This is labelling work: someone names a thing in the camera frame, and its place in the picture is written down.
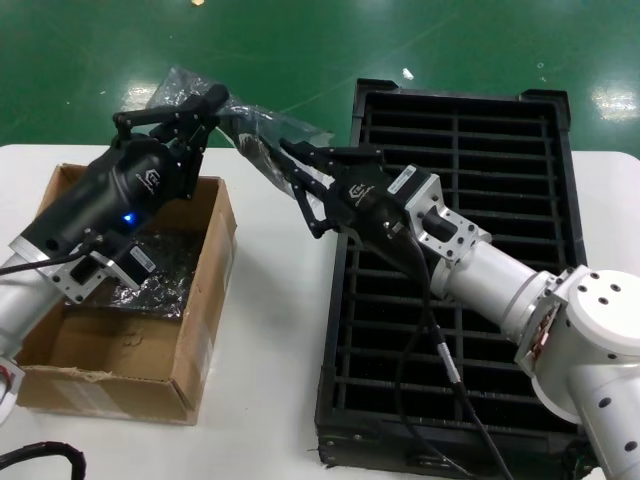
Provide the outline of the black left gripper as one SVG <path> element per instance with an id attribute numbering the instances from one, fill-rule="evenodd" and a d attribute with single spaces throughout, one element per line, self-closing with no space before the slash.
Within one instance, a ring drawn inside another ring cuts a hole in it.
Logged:
<path id="1" fill-rule="evenodd" d="M 218 112 L 228 99 L 227 88 L 214 85 L 177 106 L 115 113 L 120 139 L 129 140 L 134 127 L 154 125 L 149 136 L 156 140 L 121 141 L 91 162 L 80 179 L 35 218 L 34 246 L 57 258 L 82 243 L 87 229 L 130 238 L 168 201 L 191 199 L 209 135 L 218 127 Z M 172 141 L 177 160 L 162 144 Z"/>

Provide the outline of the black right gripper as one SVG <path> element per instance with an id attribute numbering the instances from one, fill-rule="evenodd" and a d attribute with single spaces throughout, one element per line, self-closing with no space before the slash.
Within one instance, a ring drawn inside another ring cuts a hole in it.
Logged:
<path id="1" fill-rule="evenodd" d="M 346 234 L 398 271 L 417 271 L 417 254 L 408 240 L 407 202 L 430 173 L 410 165 L 393 176 L 383 170 L 376 147 L 316 147 L 281 139 L 278 160 L 292 180 L 304 220 L 315 239 L 326 232 Z M 316 217 L 310 199 L 323 205 Z"/>

